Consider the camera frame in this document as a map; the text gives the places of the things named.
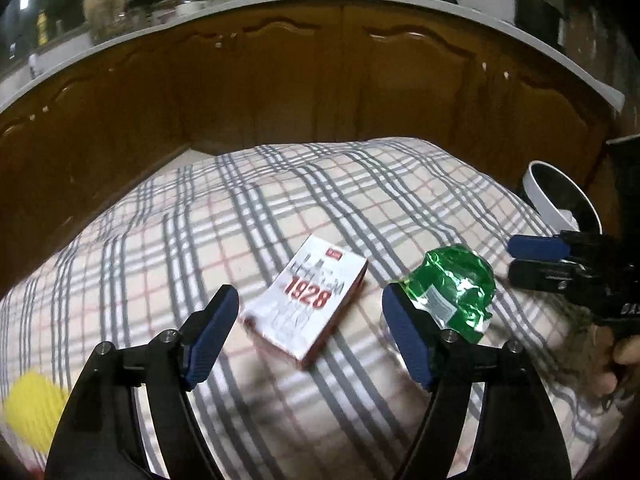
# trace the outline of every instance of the white label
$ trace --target white label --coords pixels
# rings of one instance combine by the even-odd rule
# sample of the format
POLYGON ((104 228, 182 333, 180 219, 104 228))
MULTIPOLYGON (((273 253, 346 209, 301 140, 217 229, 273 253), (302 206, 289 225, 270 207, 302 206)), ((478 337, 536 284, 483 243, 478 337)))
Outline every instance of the white label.
POLYGON ((456 313, 456 307, 433 285, 427 289, 424 307, 441 330, 447 327, 447 323, 456 313))

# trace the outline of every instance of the screw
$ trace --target screw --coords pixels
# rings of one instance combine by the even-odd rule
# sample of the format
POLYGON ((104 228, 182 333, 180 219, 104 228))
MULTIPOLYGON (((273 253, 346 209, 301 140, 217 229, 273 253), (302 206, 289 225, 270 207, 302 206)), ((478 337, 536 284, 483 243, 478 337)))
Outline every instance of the screw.
POLYGON ((455 343, 458 340, 458 333, 453 330, 447 329, 440 332, 440 335, 447 343, 455 343))
POLYGON ((511 339, 507 341, 507 349, 509 352, 513 352, 514 354, 519 354, 524 350, 524 346, 517 339, 511 339))
POLYGON ((170 343, 176 337, 178 337, 177 330, 170 329, 160 333, 160 341, 162 341, 163 343, 170 343))
POLYGON ((109 343, 108 341, 103 341, 95 346, 94 352, 96 352, 98 355, 105 355, 111 350, 111 348, 113 348, 113 344, 109 343))
POLYGON ((611 405, 613 404, 613 400, 614 400, 613 395, 608 395, 602 399, 602 409, 605 412, 609 411, 609 409, 611 408, 611 405))

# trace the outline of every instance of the white countertop edge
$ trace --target white countertop edge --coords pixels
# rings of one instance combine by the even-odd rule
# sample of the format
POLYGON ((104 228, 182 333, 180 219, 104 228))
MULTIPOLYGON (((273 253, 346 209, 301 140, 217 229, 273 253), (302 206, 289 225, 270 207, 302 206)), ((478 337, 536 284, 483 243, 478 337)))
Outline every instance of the white countertop edge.
MULTIPOLYGON (((233 0, 231 2, 227 2, 224 4, 219 4, 215 7, 209 7, 208 9, 201 10, 200 12, 196 12, 194 14, 190 14, 189 16, 184 16, 182 18, 177 18, 172 20, 169 23, 164 25, 156 25, 155 27, 147 27, 142 30, 137 30, 130 34, 124 34, 117 38, 113 38, 112 40, 105 41, 99 45, 96 45, 84 52, 74 56, 70 59, 67 59, 65 62, 60 63, 59 65, 47 70, 44 74, 38 76, 36 79, 29 82, 27 85, 23 86, 18 92, 16 92, 11 99, 5 101, 2 105, 0 105, 0 113, 6 110, 11 104, 17 101, 20 97, 25 95, 31 89, 39 85, 41 82, 47 80, 49 77, 53 76, 57 72, 64 70, 66 67, 73 65, 85 57, 92 56, 97 52, 101 52, 109 47, 115 46, 119 43, 124 43, 125 41, 133 40, 140 36, 145 36, 147 34, 153 34, 159 30, 165 30, 172 27, 177 27, 186 22, 190 22, 191 20, 196 20, 198 18, 202 18, 204 16, 209 16, 210 14, 217 14, 219 12, 225 12, 226 10, 231 9, 239 9, 241 7, 249 7, 252 5, 263 4, 267 2, 277 2, 281 0, 233 0)), ((395 2, 400 4, 408 4, 416 7, 424 7, 427 9, 439 10, 441 12, 446 12, 448 14, 453 14, 455 16, 460 16, 462 18, 466 18, 468 20, 472 20, 473 22, 478 22, 487 27, 494 28, 495 30, 499 30, 505 34, 508 34, 512 38, 515 38, 523 43, 526 43, 533 48, 539 50, 543 54, 546 54, 553 60, 557 61, 559 64, 569 69, 575 75, 577 75, 580 79, 582 79, 585 83, 591 86, 598 94, 600 94, 618 113, 622 110, 622 107, 625 103, 625 96, 622 92, 608 86, 596 78, 591 76, 586 70, 582 69, 579 65, 575 64, 571 61, 567 56, 558 52, 553 47, 548 44, 540 41, 538 38, 534 38, 532 35, 527 34, 526 32, 520 30, 519 28, 511 25, 511 23, 504 22, 502 20, 498 20, 496 18, 492 18, 491 16, 480 12, 475 9, 471 9, 469 7, 463 7, 458 4, 452 4, 449 2, 444 2, 442 0, 378 0, 383 2, 395 2)))

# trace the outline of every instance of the book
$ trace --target book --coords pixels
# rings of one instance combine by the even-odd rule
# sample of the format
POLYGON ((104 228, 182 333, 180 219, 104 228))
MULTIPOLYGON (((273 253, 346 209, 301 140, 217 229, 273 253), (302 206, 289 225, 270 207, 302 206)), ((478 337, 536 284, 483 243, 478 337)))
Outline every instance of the book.
POLYGON ((318 357, 362 284, 367 259, 311 235, 239 319, 260 346, 301 368, 318 357))

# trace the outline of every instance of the bottle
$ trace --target bottle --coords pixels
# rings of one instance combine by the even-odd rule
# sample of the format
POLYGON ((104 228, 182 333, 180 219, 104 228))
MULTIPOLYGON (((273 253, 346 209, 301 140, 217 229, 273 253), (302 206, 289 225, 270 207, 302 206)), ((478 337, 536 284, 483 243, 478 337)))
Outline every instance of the bottle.
POLYGON ((38 46, 44 45, 49 41, 47 37, 47 15, 44 13, 44 10, 41 10, 38 15, 36 28, 38 29, 38 46))

